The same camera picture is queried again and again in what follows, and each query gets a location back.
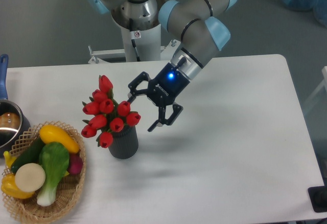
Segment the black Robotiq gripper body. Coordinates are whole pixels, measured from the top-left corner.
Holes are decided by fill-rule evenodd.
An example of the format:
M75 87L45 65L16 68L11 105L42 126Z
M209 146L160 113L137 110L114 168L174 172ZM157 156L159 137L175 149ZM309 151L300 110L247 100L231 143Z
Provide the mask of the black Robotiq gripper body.
M147 97L158 107L172 105L189 83L176 67L168 63L149 81Z

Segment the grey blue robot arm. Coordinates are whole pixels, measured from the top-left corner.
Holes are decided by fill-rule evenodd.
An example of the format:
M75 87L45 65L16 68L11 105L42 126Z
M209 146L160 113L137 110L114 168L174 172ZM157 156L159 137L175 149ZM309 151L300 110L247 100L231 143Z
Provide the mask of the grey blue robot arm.
M129 84L129 101L146 95L158 107L154 127L171 125L182 111L176 97L230 40L218 15L237 0L87 0L100 14L109 13L120 27L128 62L159 60L161 31L180 46L171 61L150 78L139 74Z

